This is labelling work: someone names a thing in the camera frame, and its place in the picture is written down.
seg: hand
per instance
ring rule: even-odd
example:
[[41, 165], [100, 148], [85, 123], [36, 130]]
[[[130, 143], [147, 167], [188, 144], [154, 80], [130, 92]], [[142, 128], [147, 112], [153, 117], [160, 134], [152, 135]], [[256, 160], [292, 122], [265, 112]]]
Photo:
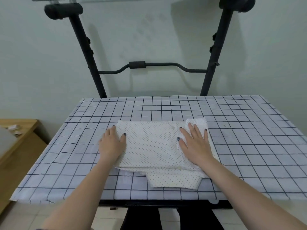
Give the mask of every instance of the hand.
[[112, 165], [126, 148], [126, 133], [119, 139], [116, 133], [116, 127], [113, 126], [105, 131], [99, 140], [98, 151], [100, 160], [108, 160]]
[[190, 128], [192, 136], [182, 127], [180, 128], [180, 131], [187, 140], [187, 145], [185, 144], [183, 139], [178, 137], [179, 145], [185, 156], [191, 162], [193, 162], [198, 166], [203, 165], [204, 162], [212, 161], [214, 157], [212, 155], [211, 147], [208, 141], [207, 129], [205, 129], [204, 138], [203, 138], [196, 124], [192, 126], [192, 124], [189, 123], [188, 126]]

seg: black pants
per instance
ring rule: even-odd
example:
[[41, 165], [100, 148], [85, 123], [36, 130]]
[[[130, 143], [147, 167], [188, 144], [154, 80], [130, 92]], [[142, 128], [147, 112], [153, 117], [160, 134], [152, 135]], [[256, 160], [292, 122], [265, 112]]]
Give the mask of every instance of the black pants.
[[[211, 209], [178, 208], [180, 229], [224, 230]], [[129, 207], [120, 230], [162, 230], [159, 209], [155, 207]]]

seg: white wall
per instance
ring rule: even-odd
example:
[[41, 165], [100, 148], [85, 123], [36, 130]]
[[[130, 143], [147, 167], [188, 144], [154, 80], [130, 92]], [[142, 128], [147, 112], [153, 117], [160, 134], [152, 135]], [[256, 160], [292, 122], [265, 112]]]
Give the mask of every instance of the white wall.
[[[135, 60], [206, 69], [218, 1], [80, 1], [81, 20], [99, 70]], [[98, 93], [69, 21], [48, 19], [45, 4], [1, 1], [0, 117], [40, 119], [53, 136], [80, 98]], [[262, 94], [307, 133], [306, 5], [256, 0], [234, 13], [209, 94]], [[142, 96], [198, 95], [203, 78], [160, 67], [102, 79], [110, 96]]]

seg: polka dot fabric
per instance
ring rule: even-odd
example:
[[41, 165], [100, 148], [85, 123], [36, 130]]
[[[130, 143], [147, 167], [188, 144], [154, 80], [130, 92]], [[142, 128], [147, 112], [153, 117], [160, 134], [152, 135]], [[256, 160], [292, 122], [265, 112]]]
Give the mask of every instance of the polka dot fabric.
[[[197, 189], [207, 175], [186, 158], [177, 141], [181, 137], [186, 142], [179, 128], [190, 132], [188, 123], [197, 124], [202, 134], [208, 129], [205, 118], [186, 122], [118, 121], [117, 133], [127, 134], [127, 148], [117, 167], [146, 175], [152, 187]], [[214, 158], [219, 161], [210, 135], [209, 143]]]

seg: table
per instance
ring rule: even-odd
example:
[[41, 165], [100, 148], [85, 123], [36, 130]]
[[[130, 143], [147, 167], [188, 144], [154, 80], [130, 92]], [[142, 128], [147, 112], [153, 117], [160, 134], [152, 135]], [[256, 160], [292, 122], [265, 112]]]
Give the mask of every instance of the table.
[[[67, 198], [99, 159], [98, 140], [118, 120], [205, 117], [221, 163], [271, 199], [307, 199], [307, 138], [261, 95], [83, 98], [25, 176], [12, 200]], [[226, 200], [211, 179], [197, 191], [152, 188], [139, 173], [112, 169], [102, 205], [200, 204]]]
[[0, 156], [0, 213], [10, 203], [18, 184], [45, 149], [47, 144], [33, 131], [40, 125], [36, 119], [0, 119], [2, 127], [19, 125], [17, 141]]

